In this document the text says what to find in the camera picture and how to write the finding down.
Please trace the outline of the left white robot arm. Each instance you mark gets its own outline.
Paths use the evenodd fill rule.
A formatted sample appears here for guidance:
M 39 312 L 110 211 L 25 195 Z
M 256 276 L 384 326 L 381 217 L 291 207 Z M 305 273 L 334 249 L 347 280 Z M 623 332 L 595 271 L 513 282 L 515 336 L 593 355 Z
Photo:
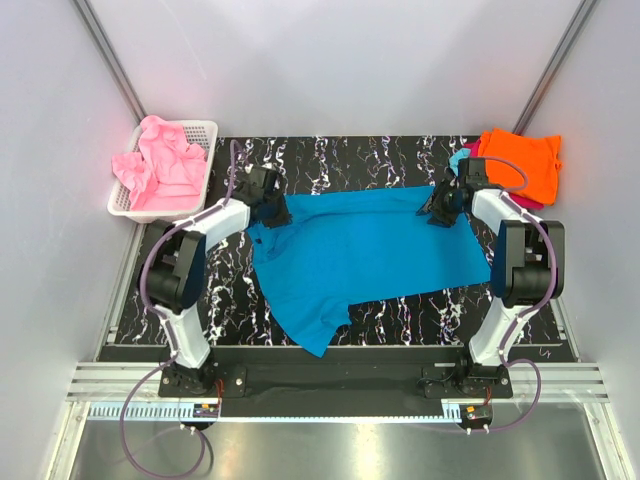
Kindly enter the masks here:
M 208 394 L 216 382 L 216 372 L 205 365 L 211 348 L 197 312 L 209 251 L 255 224 L 273 228 L 290 222 L 283 176 L 254 166 L 213 206 L 178 223 L 151 224 L 157 239 L 142 266 L 138 288 L 145 307 L 160 319 L 173 363 L 183 368 L 181 384 L 193 395 Z

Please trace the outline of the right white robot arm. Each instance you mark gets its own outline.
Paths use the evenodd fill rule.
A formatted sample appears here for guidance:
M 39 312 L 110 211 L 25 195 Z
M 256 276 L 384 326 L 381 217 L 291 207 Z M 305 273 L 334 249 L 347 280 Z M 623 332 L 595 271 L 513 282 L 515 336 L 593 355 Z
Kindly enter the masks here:
M 489 181 L 487 158 L 471 157 L 445 170 L 444 179 L 418 210 L 432 225 L 451 228 L 464 214 L 496 235 L 490 269 L 492 302 L 471 338 L 471 362 L 454 371 L 454 384 L 476 396 L 490 383 L 485 368 L 506 365 L 509 350 L 528 321 L 564 289 L 565 228 L 518 205 L 506 189 Z

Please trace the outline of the light blue folded t-shirt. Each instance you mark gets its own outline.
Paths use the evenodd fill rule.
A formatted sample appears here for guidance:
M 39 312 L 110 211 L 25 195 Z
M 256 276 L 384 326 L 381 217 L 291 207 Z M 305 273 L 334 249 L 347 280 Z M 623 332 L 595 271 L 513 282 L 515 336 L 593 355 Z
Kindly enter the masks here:
M 448 160 L 448 166 L 455 176 L 459 175 L 459 163 L 461 160 L 467 159 L 471 154 L 469 148 L 461 148 L 455 152 Z

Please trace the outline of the magenta folded t-shirt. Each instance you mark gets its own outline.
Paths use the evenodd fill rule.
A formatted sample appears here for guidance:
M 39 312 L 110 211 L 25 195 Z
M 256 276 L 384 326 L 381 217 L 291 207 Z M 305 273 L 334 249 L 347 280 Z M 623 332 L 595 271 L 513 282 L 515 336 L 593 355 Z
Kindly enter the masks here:
M 478 156 L 478 150 L 480 147 L 480 141 L 476 140 L 474 142 L 467 142 L 463 145 L 464 148 L 467 148 L 470 150 L 470 155 L 473 157 L 477 157 Z M 535 200 L 531 200 L 528 199 L 526 197 L 523 197 L 521 195 L 515 194 L 515 193 L 510 193 L 510 198 L 517 203 L 519 206 L 527 208 L 529 210 L 534 210 L 534 211 L 540 211 L 544 208 L 544 205 L 535 201 Z

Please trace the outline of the white plastic basket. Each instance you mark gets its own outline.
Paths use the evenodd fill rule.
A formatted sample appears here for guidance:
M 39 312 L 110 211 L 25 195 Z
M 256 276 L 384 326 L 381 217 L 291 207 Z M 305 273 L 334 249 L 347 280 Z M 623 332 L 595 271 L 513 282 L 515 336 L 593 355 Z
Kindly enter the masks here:
M 201 211 L 204 207 L 204 201 L 208 190 L 208 182 L 212 171 L 218 126 L 213 121 L 203 120 L 180 120 L 169 122 L 175 122 L 182 125 L 184 127 L 187 140 L 191 143 L 200 145 L 207 152 L 208 171 L 205 174 L 205 184 L 203 186 L 199 204 L 193 210 L 178 210 L 175 212 L 132 211 L 130 209 L 129 190 L 116 178 L 107 203 L 107 211 L 111 215 L 116 217 L 125 217 L 139 224 L 147 224 L 159 219 L 168 221 L 182 220 Z M 140 135 L 141 127 L 139 125 L 131 136 L 128 152 L 136 152 L 138 150 L 138 139 Z

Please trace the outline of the pink t-shirt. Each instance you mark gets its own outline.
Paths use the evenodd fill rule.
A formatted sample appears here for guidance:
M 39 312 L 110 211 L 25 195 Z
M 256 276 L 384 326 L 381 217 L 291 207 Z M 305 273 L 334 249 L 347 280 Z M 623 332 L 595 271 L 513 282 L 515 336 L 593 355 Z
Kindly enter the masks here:
M 138 150 L 116 154 L 115 177 L 129 190 L 132 211 L 175 212 L 199 204 L 207 152 L 187 140 L 184 127 L 149 115 L 140 123 Z

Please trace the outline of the orange folded t-shirt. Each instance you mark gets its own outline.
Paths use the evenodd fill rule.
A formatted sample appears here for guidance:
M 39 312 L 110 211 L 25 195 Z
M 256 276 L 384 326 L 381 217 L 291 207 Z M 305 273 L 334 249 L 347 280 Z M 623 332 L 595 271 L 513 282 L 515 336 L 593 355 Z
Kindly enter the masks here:
M 551 206 L 556 201 L 559 172 L 563 166 L 559 158 L 561 147 L 560 135 L 530 138 L 494 128 L 481 135 L 478 155 L 487 158 L 486 171 L 491 183 L 505 189 L 523 184 L 521 174 L 513 167 L 491 160 L 491 157 L 508 160 L 519 167 L 528 179 L 527 186 L 517 194 Z

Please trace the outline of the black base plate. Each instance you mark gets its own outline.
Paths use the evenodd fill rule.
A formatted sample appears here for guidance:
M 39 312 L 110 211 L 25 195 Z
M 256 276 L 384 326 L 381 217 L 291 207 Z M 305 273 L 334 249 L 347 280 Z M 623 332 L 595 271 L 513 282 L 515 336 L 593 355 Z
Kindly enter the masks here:
M 225 418 L 419 417 L 443 400 L 509 399 L 507 370 L 464 347 L 216 347 L 197 373 L 168 367 L 159 394 L 221 400 Z

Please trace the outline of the aluminium rail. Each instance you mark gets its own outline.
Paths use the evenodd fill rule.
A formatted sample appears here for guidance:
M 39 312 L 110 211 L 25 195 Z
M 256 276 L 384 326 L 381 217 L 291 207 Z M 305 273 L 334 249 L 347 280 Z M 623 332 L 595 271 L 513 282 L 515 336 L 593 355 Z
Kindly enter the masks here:
M 85 402 L 92 419 L 182 421 L 186 423 L 459 424 L 463 410 L 480 400 L 453 392 L 442 399 L 391 390 L 304 390 L 287 388 L 263 398 L 250 396 L 248 374 L 226 380 L 221 395 L 161 397 L 159 374 L 144 380 L 148 364 L 82 363 L 66 400 Z M 492 394 L 493 406 L 532 403 L 591 404 L 608 400 L 598 368 L 586 363 L 517 365 L 512 393 Z

